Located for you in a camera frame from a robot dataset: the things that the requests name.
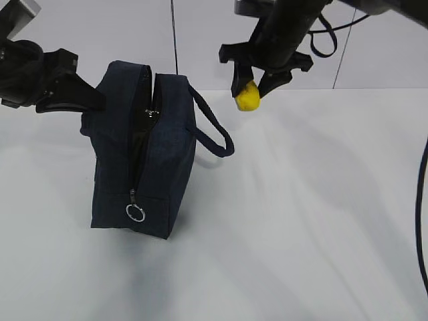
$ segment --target black zipper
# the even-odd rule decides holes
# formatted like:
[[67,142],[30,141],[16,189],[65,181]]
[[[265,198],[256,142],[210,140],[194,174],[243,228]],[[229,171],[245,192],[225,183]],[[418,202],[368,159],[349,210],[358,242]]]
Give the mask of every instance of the black zipper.
[[148,67],[147,76],[140,77],[138,92],[134,98],[130,113],[128,133],[128,168],[130,205],[140,209],[136,204],[136,192],[146,165],[150,133],[161,116],[162,99],[154,84],[152,101],[152,74]]

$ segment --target wire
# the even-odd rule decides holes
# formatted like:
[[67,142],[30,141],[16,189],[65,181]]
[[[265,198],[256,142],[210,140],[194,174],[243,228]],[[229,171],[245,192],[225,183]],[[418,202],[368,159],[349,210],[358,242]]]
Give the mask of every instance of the wire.
[[[314,30],[314,31],[310,30],[310,31],[308,31],[308,35],[310,35],[310,49],[312,50],[312,52],[320,58],[329,58],[329,57],[333,56],[338,49],[338,40],[337,40],[337,36],[335,34],[335,31],[349,27],[350,29],[349,29],[349,33],[348,33],[348,38],[346,39],[346,43],[348,43],[350,30],[352,29],[352,26],[356,25],[357,23],[360,23],[361,21],[370,17],[370,15],[365,15],[364,17],[361,17],[360,19],[357,19],[354,21],[355,13],[356,13],[356,11],[354,12],[354,16],[352,17],[352,22],[347,23],[346,25],[341,25],[340,27],[336,27],[336,28],[333,28],[330,25],[330,23],[328,22],[328,20],[322,14],[320,14],[320,16],[318,18],[319,18],[320,22],[322,23],[322,25],[325,27],[325,30]],[[315,35],[319,34],[319,33],[328,33],[330,35],[330,37],[332,38],[333,46],[334,46],[332,53],[323,53],[316,48],[314,38],[315,38]]]
[[[340,27],[335,27],[331,31],[339,31],[339,30],[342,30],[342,29],[349,28],[349,27],[351,27],[353,25],[356,25],[357,23],[360,23],[361,21],[364,21],[368,17],[370,17],[370,15],[365,15],[365,16],[363,16],[363,17],[361,17],[361,18],[359,18],[359,19],[357,19],[357,20],[355,20],[353,22],[347,23],[346,25],[341,25]],[[329,32],[329,30],[310,30],[308,33],[314,35],[314,34],[317,34],[317,33],[328,33],[328,32]]]
[[177,55],[177,35],[175,33],[175,11],[174,11],[174,0],[171,0],[171,19],[173,23],[173,36],[174,36],[174,55],[175,55],[175,73],[179,74],[179,59]]
[[417,196],[416,196],[416,208],[415,208],[415,231],[416,231],[416,251],[417,260],[419,262],[419,269],[421,270],[421,276],[425,290],[428,295],[428,277],[427,270],[425,269],[425,262],[423,259],[423,248],[422,248],[422,199],[423,199],[423,185],[425,182],[425,172],[427,171],[428,164],[428,141],[423,151],[421,160],[421,167],[419,169],[419,178],[417,181]]

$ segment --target fabric bag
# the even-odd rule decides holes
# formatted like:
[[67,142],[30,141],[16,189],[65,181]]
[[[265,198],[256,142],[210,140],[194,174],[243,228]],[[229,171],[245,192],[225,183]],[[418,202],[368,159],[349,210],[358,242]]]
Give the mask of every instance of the fabric bag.
[[[128,228],[168,238],[195,157],[196,140],[218,157],[233,141],[185,76],[157,74],[152,97],[149,66],[113,62],[97,90],[103,112],[82,115],[81,133],[96,153],[92,228]],[[216,144],[196,126],[194,101],[223,135]]]

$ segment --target metal ring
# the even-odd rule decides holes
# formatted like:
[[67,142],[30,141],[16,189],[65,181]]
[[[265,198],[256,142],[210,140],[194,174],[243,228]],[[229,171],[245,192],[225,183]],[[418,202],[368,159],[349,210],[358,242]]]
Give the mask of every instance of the metal ring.
[[[134,218],[134,217],[129,213],[129,210],[130,210],[132,207],[134,207],[135,209],[138,209],[138,210],[141,212],[141,214],[142,214],[142,219],[136,219],[136,218]],[[146,213],[142,210],[142,208],[141,208],[141,207],[139,207],[139,206],[138,206],[138,205],[136,205],[136,204],[129,204],[129,205],[126,207],[126,214],[128,214],[128,216],[129,216],[129,218],[130,218],[130,219],[132,219],[134,222],[137,222],[137,223],[142,223],[142,222],[144,222],[144,221],[146,220]]]

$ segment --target yellow object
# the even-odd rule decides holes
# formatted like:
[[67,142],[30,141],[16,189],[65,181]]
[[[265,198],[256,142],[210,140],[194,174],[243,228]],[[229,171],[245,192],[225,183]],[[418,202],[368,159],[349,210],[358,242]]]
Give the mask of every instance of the yellow object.
[[260,106],[260,93],[257,85],[250,81],[235,98],[238,109],[242,112],[252,112]]

